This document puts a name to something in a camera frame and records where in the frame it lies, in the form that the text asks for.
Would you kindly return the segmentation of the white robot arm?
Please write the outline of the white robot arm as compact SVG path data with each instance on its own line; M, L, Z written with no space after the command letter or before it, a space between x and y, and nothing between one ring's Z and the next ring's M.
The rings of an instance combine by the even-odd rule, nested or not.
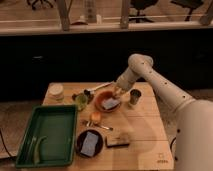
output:
M213 171L213 102L195 99L152 66L150 56L130 55L127 69L116 80L116 94L126 93L144 78L178 115L174 171Z

